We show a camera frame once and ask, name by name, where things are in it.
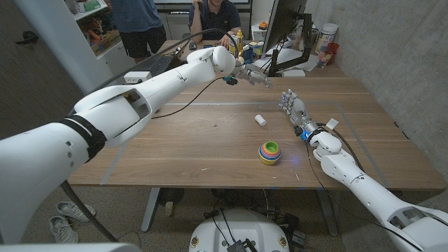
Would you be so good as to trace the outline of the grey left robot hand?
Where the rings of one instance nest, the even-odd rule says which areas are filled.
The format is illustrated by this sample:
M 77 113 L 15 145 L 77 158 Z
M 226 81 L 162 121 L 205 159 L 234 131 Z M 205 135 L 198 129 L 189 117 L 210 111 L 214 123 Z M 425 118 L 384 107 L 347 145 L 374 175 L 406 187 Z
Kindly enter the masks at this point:
M 252 64 L 236 66 L 232 71 L 232 75 L 236 78 L 245 79 L 252 85 L 255 83 L 261 83 L 267 88 L 272 88 L 272 83 L 268 76 L 262 72 L 259 72 L 258 68 Z

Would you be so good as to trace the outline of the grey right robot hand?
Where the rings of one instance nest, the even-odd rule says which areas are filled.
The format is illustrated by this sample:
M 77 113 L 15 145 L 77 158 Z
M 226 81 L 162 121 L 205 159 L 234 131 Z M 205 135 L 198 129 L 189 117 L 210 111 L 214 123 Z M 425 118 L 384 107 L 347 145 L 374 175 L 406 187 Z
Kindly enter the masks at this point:
M 292 90 L 282 92 L 279 106 L 293 124 L 295 135 L 302 140 L 309 140 L 310 135 L 319 128 L 309 116 L 305 103 Z

